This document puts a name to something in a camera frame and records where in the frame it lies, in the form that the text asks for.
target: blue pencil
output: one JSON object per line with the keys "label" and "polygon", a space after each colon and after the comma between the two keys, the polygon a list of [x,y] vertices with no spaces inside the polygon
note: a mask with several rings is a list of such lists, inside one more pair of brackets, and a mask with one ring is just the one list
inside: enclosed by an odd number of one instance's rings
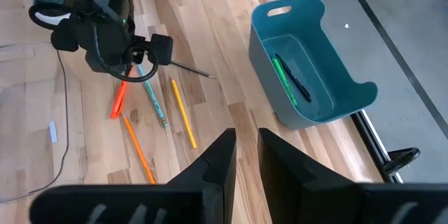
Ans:
{"label": "blue pencil", "polygon": [[[137,67],[139,68],[140,75],[141,76],[145,75],[141,65],[137,65]],[[165,118],[165,116],[163,115],[162,109],[160,108],[159,102],[157,101],[157,98],[155,97],[155,94],[154,94],[153,89],[151,88],[151,85],[149,85],[149,80],[145,81],[145,87],[146,87],[146,91],[148,92],[148,95],[150,96],[151,100],[153,100],[155,110],[157,110],[157,114],[159,114],[159,118],[162,121],[163,127],[168,127],[168,121]]]}

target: bin handle cutout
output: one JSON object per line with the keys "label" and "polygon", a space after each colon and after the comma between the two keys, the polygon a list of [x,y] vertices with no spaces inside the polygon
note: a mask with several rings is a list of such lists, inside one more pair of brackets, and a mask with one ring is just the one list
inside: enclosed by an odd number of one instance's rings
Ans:
{"label": "bin handle cutout", "polygon": [[272,17],[275,15],[282,15],[291,11],[291,6],[284,6],[279,8],[273,8],[272,10],[267,12],[268,17]]}

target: blue plastic bin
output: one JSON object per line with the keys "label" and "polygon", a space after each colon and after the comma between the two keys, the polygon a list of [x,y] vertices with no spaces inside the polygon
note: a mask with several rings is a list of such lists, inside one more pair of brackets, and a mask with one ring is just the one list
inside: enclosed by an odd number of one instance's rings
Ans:
{"label": "blue plastic bin", "polygon": [[[278,15],[269,11],[290,7]],[[252,12],[249,57],[279,120],[290,129],[327,123],[357,112],[377,97],[374,83],[353,81],[321,28],[319,0],[277,0]],[[311,95],[308,102],[288,77],[297,106],[272,64],[279,54]]]}

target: black cable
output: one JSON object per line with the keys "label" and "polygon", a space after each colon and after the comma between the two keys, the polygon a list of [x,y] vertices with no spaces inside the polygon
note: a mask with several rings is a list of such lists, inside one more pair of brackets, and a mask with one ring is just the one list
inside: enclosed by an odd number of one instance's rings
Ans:
{"label": "black cable", "polygon": [[28,10],[29,18],[38,26],[49,29],[49,30],[55,30],[57,25],[54,24],[48,24],[36,17],[36,13],[39,13],[43,10],[57,10],[57,11],[64,11],[67,14],[71,13],[73,10],[71,7],[66,6],[64,4],[58,4],[58,3],[36,3],[33,6],[31,6]]}
{"label": "black cable", "polygon": [[67,156],[67,153],[69,152],[69,147],[70,147],[70,138],[69,138],[69,103],[68,103],[68,92],[67,92],[67,76],[65,74],[65,68],[64,65],[62,63],[62,59],[61,59],[61,55],[59,54],[59,51],[57,51],[57,58],[59,59],[59,63],[61,64],[62,67],[62,74],[64,75],[64,91],[65,91],[65,127],[66,127],[66,138],[67,138],[67,145],[65,147],[65,151],[64,154],[62,155],[62,159],[61,159],[61,166],[59,168],[59,171],[57,172],[56,176],[54,177],[54,179],[49,182],[47,185],[29,191],[26,195],[23,196],[19,196],[19,197],[15,197],[13,199],[7,199],[6,201],[2,201],[1,203],[7,203],[7,202],[12,202],[14,200],[18,200],[18,199],[22,199],[28,196],[33,195],[34,193],[37,193],[38,191],[41,190],[45,190],[46,188],[49,188],[52,184],[54,184],[56,182],[56,180],[61,176],[62,173],[62,169],[64,167],[64,161],[65,161],[65,157]]}
{"label": "black cable", "polygon": [[159,67],[159,59],[157,58],[157,55],[155,54],[154,50],[149,47],[149,45],[147,44],[147,42],[133,42],[133,44],[128,48],[128,50],[134,49],[134,48],[138,48],[138,49],[142,49],[145,50],[146,52],[148,52],[148,54],[150,54],[150,57],[153,58],[153,68],[151,69],[151,71],[149,71],[148,74],[146,74],[145,76],[141,76],[141,77],[128,77],[128,76],[124,76],[121,73],[117,73],[116,71],[112,70],[110,68],[110,66],[108,66],[106,63],[104,63],[103,58],[101,57],[101,53],[99,52],[99,42],[98,42],[98,33],[97,33],[97,25],[95,22],[90,22],[90,24],[92,25],[92,31],[93,31],[93,41],[94,41],[94,54],[97,57],[97,60],[99,61],[99,63],[101,64],[101,66],[109,73],[111,74],[113,77],[120,79],[122,81],[127,81],[127,82],[131,82],[131,83],[140,83],[140,82],[144,82],[149,80],[149,78],[153,77],[155,75],[155,72],[157,71],[158,67]]}

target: gray floor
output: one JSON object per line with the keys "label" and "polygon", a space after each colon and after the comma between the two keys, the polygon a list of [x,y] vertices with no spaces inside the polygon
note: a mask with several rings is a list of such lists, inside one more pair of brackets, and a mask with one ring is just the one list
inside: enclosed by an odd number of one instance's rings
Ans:
{"label": "gray floor", "polygon": [[[357,0],[322,0],[323,29],[358,82],[374,81],[366,109],[388,151],[418,147],[404,182],[448,182],[448,139]],[[448,0],[367,0],[406,63],[448,120]]]}

